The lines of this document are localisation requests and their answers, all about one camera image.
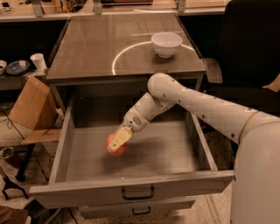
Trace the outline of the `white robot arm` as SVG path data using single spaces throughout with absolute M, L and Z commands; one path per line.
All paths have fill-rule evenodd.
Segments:
M 134 132 L 178 104 L 238 144 L 231 223 L 280 224 L 280 118 L 184 87 L 165 73 L 153 74 L 147 87 L 107 141 L 107 152 L 119 151 Z

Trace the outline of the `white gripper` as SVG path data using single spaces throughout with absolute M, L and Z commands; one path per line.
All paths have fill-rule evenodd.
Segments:
M 114 133 L 114 138 L 108 145 L 112 151 L 116 151 L 122 145 L 126 144 L 132 138 L 132 131 L 139 132 L 143 130 L 150 123 L 135 106 L 129 109 L 123 118 L 125 126 L 119 128 Z

